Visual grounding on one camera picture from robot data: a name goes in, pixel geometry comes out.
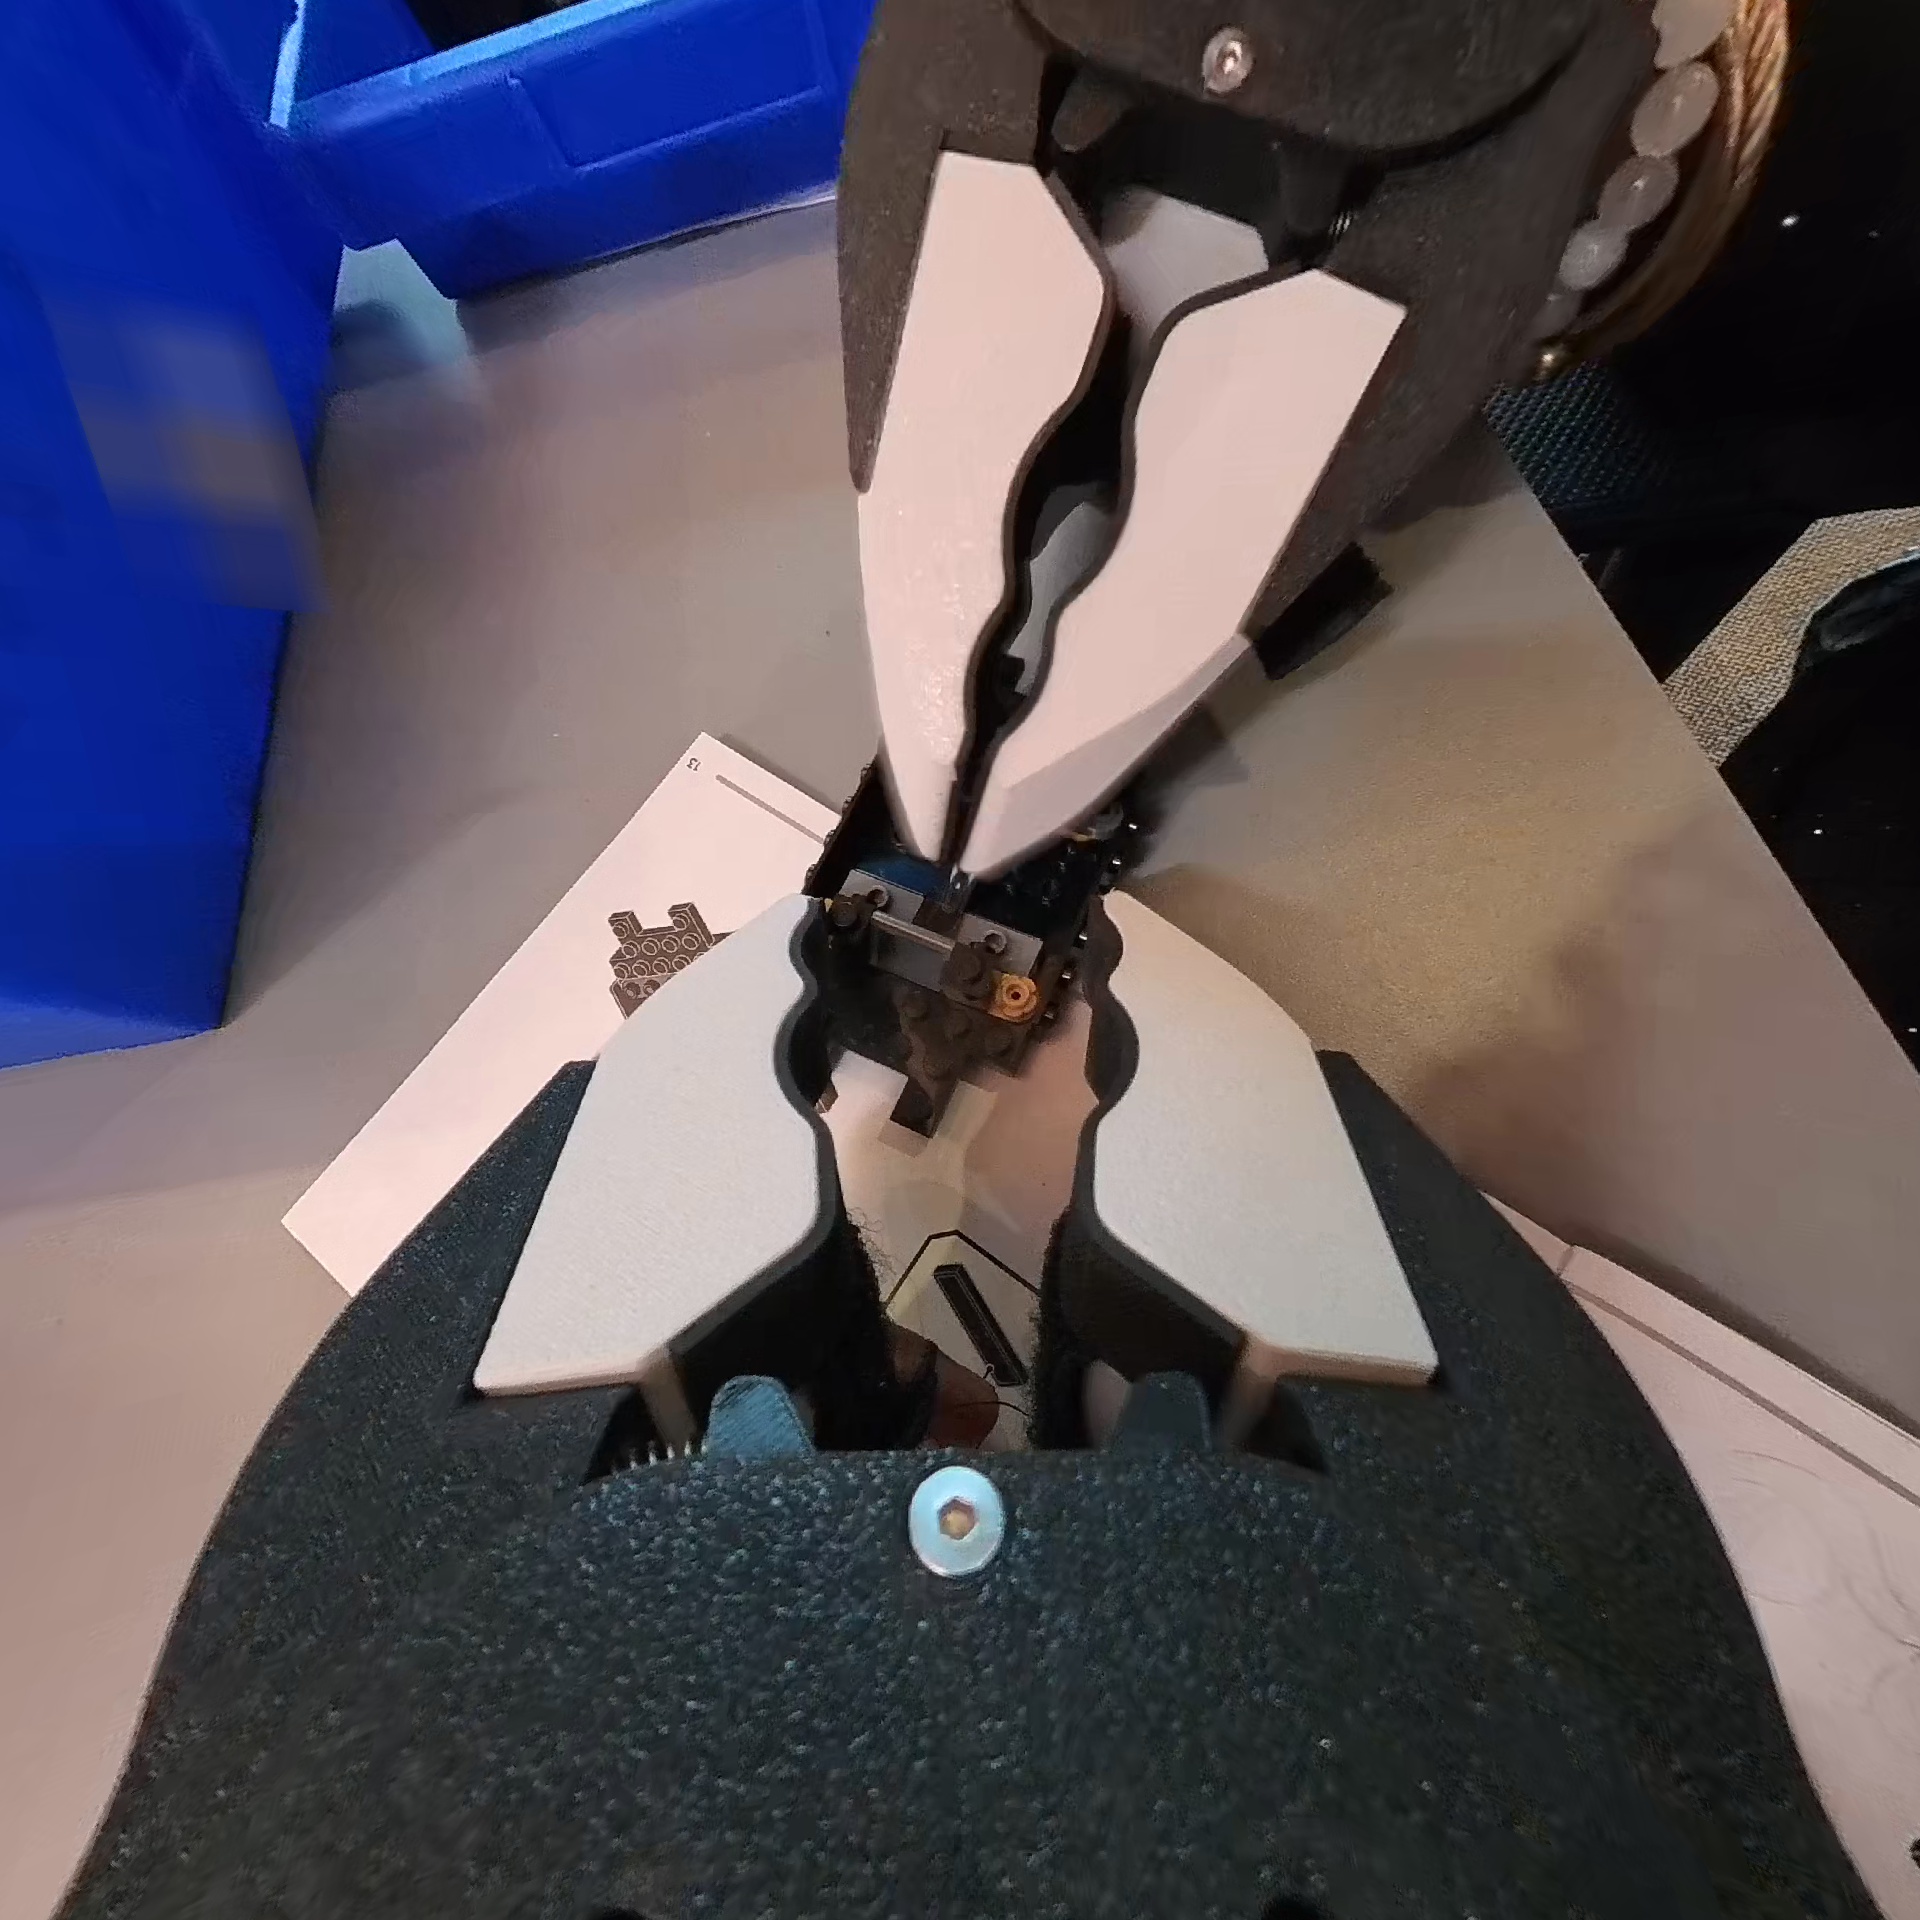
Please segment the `black lego car chassis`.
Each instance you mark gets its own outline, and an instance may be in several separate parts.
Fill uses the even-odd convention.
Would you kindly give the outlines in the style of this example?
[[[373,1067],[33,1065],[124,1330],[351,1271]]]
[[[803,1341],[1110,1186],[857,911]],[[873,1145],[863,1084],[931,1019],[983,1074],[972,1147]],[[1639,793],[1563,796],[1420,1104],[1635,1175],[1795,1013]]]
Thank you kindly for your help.
[[[1092,900],[1135,855],[1131,796],[995,880],[911,855],[869,764],[807,896],[823,911],[818,978],[833,1044],[902,1074],[892,1121],[932,1137],[977,1071],[1019,1074],[1061,1018]]]

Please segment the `white open instruction booklet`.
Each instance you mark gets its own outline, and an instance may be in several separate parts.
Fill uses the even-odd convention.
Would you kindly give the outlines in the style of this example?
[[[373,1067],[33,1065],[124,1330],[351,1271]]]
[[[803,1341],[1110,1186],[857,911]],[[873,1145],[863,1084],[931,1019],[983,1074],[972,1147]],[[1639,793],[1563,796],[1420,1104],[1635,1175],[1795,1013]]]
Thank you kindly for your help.
[[[1804,1765],[1886,1915],[1917,1915],[1917,1443],[1515,1210],[1662,1420],[1753,1611]]]

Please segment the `white lego instruction sheet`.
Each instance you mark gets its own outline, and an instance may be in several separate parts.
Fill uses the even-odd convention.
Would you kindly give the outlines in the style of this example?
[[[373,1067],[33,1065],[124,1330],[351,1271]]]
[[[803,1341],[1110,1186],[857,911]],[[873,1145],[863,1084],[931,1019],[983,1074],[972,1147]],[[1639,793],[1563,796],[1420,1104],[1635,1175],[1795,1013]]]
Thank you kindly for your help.
[[[702,733],[451,1032],[293,1205],[283,1225],[362,1290],[494,1138],[621,1019],[639,959],[699,955],[795,895],[827,804]],[[1065,1212],[1087,1008],[1070,995],[1018,1074],[979,1067],[939,1129],[892,1122],[900,1073],[846,1055],[823,1119],[886,1313],[999,1387],[989,1449],[1028,1437],[1038,1290]]]

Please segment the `person's left hand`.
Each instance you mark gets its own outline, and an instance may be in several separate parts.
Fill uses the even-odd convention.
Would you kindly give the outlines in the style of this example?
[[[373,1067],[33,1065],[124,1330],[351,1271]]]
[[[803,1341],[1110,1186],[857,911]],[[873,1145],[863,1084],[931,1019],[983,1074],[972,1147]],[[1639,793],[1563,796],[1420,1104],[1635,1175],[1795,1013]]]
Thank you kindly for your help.
[[[995,1380],[909,1329],[892,1329],[892,1355],[911,1447],[988,1449],[1002,1418],[1018,1413]]]

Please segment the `large blue storage bin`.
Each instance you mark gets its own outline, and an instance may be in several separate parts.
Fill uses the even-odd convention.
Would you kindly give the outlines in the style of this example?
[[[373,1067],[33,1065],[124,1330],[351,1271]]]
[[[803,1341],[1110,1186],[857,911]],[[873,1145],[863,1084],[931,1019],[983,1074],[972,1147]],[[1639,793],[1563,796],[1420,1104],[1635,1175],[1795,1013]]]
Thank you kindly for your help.
[[[5,1065],[221,1018],[343,244],[298,5],[2,5]]]

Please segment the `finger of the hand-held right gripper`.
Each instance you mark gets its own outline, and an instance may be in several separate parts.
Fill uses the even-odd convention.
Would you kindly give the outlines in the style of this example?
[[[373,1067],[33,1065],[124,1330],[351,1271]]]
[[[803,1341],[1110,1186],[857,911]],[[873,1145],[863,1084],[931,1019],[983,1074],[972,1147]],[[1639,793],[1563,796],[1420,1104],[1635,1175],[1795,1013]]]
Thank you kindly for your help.
[[[1018,587],[1014,511],[1114,327],[1086,223],[1031,165],[935,160],[857,559],[895,826],[947,850],[977,732],[977,665]]]
[[[1404,320],[1301,272],[1167,323],[1131,413],[1117,536],[1049,625],[964,873],[995,877],[1081,826],[1241,659],[1246,617]]]

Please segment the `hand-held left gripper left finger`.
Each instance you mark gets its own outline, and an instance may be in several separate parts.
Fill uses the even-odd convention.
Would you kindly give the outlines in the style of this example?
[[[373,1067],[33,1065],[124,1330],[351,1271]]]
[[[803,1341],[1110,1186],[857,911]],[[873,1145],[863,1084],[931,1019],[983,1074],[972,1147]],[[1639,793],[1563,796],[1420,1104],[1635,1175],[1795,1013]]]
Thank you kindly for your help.
[[[706,1402],[726,1346],[774,1355],[841,1213],[820,983],[820,904],[777,899],[673,976],[602,1048],[474,1387],[490,1400],[678,1376]]]

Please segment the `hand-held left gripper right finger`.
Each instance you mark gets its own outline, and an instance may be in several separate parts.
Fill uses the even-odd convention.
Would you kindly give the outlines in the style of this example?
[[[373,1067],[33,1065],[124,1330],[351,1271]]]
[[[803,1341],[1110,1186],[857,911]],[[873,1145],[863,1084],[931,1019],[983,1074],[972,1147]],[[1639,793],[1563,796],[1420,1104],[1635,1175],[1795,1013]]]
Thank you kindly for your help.
[[[1437,1355],[1306,1032],[1134,896],[1087,923],[1087,1087],[1070,1225],[1109,1268],[1084,1340],[1209,1387],[1426,1386]]]

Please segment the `small blue storage bin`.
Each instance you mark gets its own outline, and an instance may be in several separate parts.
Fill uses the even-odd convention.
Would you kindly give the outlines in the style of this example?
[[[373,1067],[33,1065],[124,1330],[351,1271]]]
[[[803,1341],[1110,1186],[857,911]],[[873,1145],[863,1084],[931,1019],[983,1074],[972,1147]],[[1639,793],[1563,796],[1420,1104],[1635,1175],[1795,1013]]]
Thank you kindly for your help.
[[[273,119],[451,299],[833,192],[873,2],[314,2]]]

